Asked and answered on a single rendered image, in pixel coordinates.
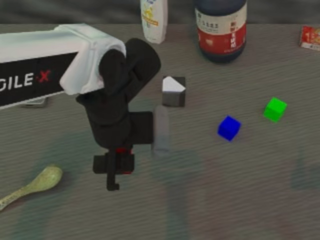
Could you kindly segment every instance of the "wooden spoon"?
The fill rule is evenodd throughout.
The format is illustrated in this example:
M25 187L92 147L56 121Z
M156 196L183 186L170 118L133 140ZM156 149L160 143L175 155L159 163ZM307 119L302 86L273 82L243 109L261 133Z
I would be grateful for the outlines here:
M17 199L36 192L49 190L56 186L63 175L63 171L56 165L47 166L36 178L28 185L14 191L13 193L0 199L0 211Z

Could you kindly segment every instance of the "red and white package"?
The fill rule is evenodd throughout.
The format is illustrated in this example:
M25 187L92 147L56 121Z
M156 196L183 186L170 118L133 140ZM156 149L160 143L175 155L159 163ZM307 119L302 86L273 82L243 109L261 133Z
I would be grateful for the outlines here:
M303 26L300 47L320 51L320 28Z

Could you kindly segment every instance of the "spoon handle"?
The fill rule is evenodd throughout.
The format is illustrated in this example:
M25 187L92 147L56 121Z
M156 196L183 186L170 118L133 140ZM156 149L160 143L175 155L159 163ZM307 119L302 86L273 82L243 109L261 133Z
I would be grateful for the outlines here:
M17 199L27 195L28 193L29 192L26 191L26 188L22 187L17 191L14 191L13 193L9 194L8 196L5 196L4 198L0 199L0 211L2 211L5 207L7 207L9 204L13 203Z

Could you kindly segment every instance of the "white bottle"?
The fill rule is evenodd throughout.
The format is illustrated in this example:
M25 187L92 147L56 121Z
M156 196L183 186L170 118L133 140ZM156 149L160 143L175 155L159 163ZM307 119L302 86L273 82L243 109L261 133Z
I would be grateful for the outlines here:
M168 0L140 0L140 8L145 39L161 44L167 32Z

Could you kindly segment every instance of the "table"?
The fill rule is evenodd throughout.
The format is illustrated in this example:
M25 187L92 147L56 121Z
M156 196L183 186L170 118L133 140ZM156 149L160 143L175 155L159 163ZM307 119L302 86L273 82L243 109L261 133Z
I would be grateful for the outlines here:
M1 33L55 25L0 25ZM140 25L94 25L123 41ZM184 76L186 106L169 108L172 156L152 159L137 146L136 169L106 191L92 172L99 148L82 106L58 95L44 109L0 112L0 196L47 164L64 170L54 189L27 196L0 214L1 240L318 240L320 235L320 53L298 47L300 25L249 25L243 55L215 65L199 54L194 26L170 25L154 45L162 69L130 104L161 104L164 75ZM273 123L271 97L288 104ZM226 115L242 123L228 142Z

